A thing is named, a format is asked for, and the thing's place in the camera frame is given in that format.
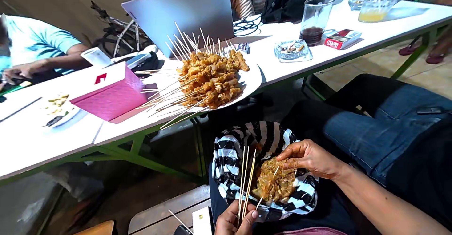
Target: drinking glass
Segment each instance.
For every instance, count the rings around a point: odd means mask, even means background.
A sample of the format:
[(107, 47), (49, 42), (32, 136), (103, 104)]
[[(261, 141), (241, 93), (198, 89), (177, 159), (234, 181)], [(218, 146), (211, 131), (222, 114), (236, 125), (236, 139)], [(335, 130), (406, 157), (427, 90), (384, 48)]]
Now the drinking glass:
[(320, 44), (334, 0), (306, 0), (300, 39), (308, 46)]

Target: black cable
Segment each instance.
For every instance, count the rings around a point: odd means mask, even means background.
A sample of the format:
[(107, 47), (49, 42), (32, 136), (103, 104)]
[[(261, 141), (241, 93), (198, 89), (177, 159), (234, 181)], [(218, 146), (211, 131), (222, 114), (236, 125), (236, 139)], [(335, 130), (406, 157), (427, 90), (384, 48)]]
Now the black cable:
[[(233, 23), (232, 27), (234, 28), (234, 35), (235, 36), (247, 36), (247, 35), (250, 35), (250, 34), (256, 32), (259, 29), (259, 24), (262, 23), (262, 18), (260, 19), (258, 24), (254, 23), (255, 20), (250, 21), (250, 20), (247, 20), (246, 18), (243, 18), (239, 22)], [(241, 32), (241, 31), (245, 31), (245, 30), (249, 30), (249, 29), (254, 29), (254, 30), (252, 32), (247, 32), (246, 34), (243, 34), (243, 35), (236, 34), (237, 32)]]

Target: hand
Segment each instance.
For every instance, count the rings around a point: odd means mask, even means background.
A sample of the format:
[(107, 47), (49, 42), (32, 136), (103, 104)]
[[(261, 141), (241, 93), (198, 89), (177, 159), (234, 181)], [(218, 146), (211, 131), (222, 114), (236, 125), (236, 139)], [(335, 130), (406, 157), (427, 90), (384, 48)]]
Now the hand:
[(257, 218), (256, 206), (248, 204), (248, 214), (240, 225), (239, 229), (235, 227), (237, 214), (239, 213), (239, 201), (235, 200), (217, 219), (215, 226), (215, 235), (252, 235), (253, 223)]
[(318, 177), (335, 180), (348, 167), (346, 163), (324, 150), (312, 140), (292, 143), (276, 157), (277, 161), (290, 158), (284, 169), (305, 168)]
[(3, 71), (2, 80), (14, 85), (14, 82), (12, 80), (13, 78), (31, 79), (33, 78), (34, 74), (42, 73), (49, 70), (45, 62), (46, 62), (45, 60), (37, 60), (32, 63), (16, 65), (12, 68), (5, 69)]

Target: pink tissue box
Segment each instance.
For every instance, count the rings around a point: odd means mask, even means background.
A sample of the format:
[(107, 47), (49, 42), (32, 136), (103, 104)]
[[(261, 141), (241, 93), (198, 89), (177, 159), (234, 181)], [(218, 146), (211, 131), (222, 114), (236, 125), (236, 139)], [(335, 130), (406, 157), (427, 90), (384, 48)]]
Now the pink tissue box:
[(92, 78), (82, 82), (88, 85), (69, 101), (105, 121), (148, 101), (146, 94), (140, 93), (144, 88), (143, 82), (127, 67), (126, 62), (99, 70)]

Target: laptop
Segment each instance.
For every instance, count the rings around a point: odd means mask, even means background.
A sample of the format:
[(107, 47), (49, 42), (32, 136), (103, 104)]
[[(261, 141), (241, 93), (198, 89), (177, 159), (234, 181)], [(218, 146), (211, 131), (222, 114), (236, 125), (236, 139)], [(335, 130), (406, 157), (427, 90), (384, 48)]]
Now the laptop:
[(167, 58), (174, 55), (165, 42), (178, 55), (167, 35), (174, 42), (176, 34), (184, 43), (174, 22), (191, 39), (192, 33), (196, 39), (201, 36), (199, 48), (204, 47), (200, 27), (204, 36), (209, 35), (215, 43), (218, 38), (224, 41), (234, 37), (230, 0), (132, 0), (121, 5)]

